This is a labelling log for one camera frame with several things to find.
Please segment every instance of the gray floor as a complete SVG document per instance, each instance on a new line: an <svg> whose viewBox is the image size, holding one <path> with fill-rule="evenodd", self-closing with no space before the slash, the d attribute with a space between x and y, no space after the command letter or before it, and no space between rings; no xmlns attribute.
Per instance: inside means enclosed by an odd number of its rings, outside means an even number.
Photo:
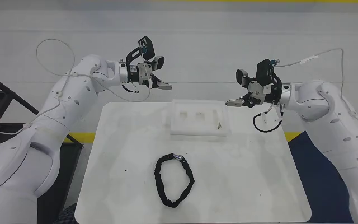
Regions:
<svg viewBox="0 0 358 224"><path fill-rule="evenodd" d="M84 144L84 148L82 149L81 155L79 156L76 171L73 175L71 187L67 195L65 208L67 208L68 206L74 203L77 203L79 192L81 191L84 173L86 172L88 159L90 157L91 149L92 149L92 144Z"/></svg>

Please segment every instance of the metal clasp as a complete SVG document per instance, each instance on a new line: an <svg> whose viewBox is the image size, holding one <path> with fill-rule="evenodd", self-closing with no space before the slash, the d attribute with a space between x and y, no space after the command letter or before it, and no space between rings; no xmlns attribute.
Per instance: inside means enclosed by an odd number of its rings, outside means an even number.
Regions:
<svg viewBox="0 0 358 224"><path fill-rule="evenodd" d="M176 160L182 161L183 160L183 156L182 155L177 155L173 153L173 156Z"/></svg>

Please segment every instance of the yellow floor stripe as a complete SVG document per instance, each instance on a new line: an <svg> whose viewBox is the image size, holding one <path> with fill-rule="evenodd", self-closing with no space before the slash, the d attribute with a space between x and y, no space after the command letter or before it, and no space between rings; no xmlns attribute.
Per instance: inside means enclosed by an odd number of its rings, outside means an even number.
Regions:
<svg viewBox="0 0 358 224"><path fill-rule="evenodd" d="M161 0L161 1L163 2L261 2L261 3L358 3L358 0Z"/></svg>
<svg viewBox="0 0 358 224"><path fill-rule="evenodd" d="M95 133L70 133L78 142L92 144L95 140ZM70 139L65 138L63 142L72 142Z"/></svg>
<svg viewBox="0 0 358 224"><path fill-rule="evenodd" d="M287 142L290 142L295 137L299 136L301 132L285 132Z"/></svg>
<svg viewBox="0 0 358 224"><path fill-rule="evenodd" d="M285 132L285 136L287 139L287 142L290 142L292 139L297 137L300 134L300 132ZM95 133L70 133L72 137L77 139L77 141L81 143L89 143L92 144L95 140ZM71 142L68 138L65 138L63 142Z"/></svg>

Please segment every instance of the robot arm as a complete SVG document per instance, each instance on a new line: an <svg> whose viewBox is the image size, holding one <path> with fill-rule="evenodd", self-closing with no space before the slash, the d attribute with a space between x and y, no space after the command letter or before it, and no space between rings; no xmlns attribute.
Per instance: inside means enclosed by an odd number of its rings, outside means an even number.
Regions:
<svg viewBox="0 0 358 224"><path fill-rule="evenodd" d="M280 115L283 115L284 110L295 111L300 116L313 144L335 166L347 185L350 194L350 211L356 223L358 222L357 111L344 96L341 96L340 90L329 82L281 83L274 73L278 62L268 59L260 62L254 78L249 78L244 70L238 70L237 82L248 89L249 93L237 100L227 101L227 105L251 108L266 102L280 107Z"/></svg>
<svg viewBox="0 0 358 224"><path fill-rule="evenodd" d="M171 85L152 73L163 66L164 58L149 61L155 53L148 37L140 39L139 45L137 55L127 56L126 63L97 55L82 58L70 74L54 85L38 116L18 135L0 144L1 223L36 223L37 197L57 178L61 144L72 125L89 112L100 92L127 83L171 90ZM131 65L139 56L145 61ZM113 70L113 77L108 68Z"/></svg>

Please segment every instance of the white tabletop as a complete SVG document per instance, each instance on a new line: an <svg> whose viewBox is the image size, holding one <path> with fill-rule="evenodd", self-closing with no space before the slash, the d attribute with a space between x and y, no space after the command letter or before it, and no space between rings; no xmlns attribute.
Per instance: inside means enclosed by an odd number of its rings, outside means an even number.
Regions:
<svg viewBox="0 0 358 224"><path fill-rule="evenodd" d="M282 128L260 133L252 117L268 105L228 108L227 137L171 136L169 103L112 102L102 111L75 217L92 223L304 222L311 210ZM276 125L274 110L268 125ZM154 165L163 155L183 155L194 174L188 197L162 204ZM162 165L169 199L189 180L178 161Z"/></svg>

